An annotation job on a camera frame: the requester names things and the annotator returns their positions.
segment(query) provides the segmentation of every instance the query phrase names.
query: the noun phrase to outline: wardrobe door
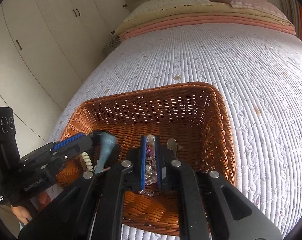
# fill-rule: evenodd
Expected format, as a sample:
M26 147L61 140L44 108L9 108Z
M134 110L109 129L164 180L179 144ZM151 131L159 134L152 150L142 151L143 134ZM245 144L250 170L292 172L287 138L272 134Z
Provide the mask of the wardrobe door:
M50 33L35 0L4 0L3 14L23 61L64 109L82 81Z
M82 81L100 63L96 46L70 0L36 0L41 14L64 55Z
M0 6L0 95L14 113L46 140L62 109L34 78L17 51Z
M104 59L102 49L110 43L112 35L103 21L93 0L70 0L78 14L79 20L97 46L101 61Z
M0 106L8 107L0 96ZM16 114L13 113L14 125L15 125L15 139L17 141L20 157L27 155L28 153L38 149L44 145L45 141L33 132L29 127L22 122Z

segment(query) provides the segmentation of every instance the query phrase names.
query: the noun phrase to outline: blue gripper pad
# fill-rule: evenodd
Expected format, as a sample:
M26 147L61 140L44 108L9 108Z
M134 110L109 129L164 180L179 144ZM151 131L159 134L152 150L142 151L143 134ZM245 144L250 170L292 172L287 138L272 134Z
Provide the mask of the blue gripper pad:
M75 141L76 139L79 139L80 137L82 137L83 135L85 135L84 133L77 133L76 135L74 136L71 136L70 138L68 139L65 139L61 142L58 142L53 148L52 148L52 152L55 152L57 150L59 150L60 148L62 148L63 146L67 145L68 143L70 142L73 142Z
M141 136L140 141L140 153L141 153L141 189L146 188L146 156L147 156L147 137Z

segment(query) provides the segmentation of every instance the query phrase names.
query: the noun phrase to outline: bed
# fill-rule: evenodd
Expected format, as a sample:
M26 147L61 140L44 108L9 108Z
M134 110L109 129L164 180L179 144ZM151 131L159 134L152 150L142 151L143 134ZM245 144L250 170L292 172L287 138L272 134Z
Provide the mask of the bed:
M121 45L77 91L48 141L60 139L73 111L88 99L179 82L210 83L227 107L236 186L285 236L302 215L302 42L294 26L272 10L215 2L196 4L210 7L201 12L172 14L169 8L171 15L161 10L160 16L141 20L143 10L135 10L152 0L126 1L132 14L116 30ZM224 10L230 7L232 12ZM255 12L243 16L244 10ZM240 14L250 24L223 18ZM203 22L182 19L200 16ZM260 20L266 26L255 25ZM174 238L123 225L122 239Z

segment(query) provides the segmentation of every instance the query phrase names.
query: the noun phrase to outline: drawer handle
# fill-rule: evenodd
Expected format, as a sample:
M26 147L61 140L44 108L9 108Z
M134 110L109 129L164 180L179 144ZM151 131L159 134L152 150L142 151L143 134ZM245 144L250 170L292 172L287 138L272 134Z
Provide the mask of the drawer handle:
M17 42L17 44L19 45L20 50L22 50L22 47L21 47L21 45L20 45L19 41L18 41L18 40L15 40L15 41L16 41L16 42Z

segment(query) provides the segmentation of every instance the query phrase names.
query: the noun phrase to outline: wicker basket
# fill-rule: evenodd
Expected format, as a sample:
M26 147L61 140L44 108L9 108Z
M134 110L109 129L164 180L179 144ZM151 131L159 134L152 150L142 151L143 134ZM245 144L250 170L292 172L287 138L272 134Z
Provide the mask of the wicker basket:
M121 145L120 159L138 147L141 135L175 138L178 158L200 171L217 170L235 184L235 156L226 108L219 91L202 82L175 84L91 99L73 113L61 139L78 132L109 130ZM64 185L81 174L72 160L57 176ZM123 223L150 232L179 235L174 192L148 197L126 192Z

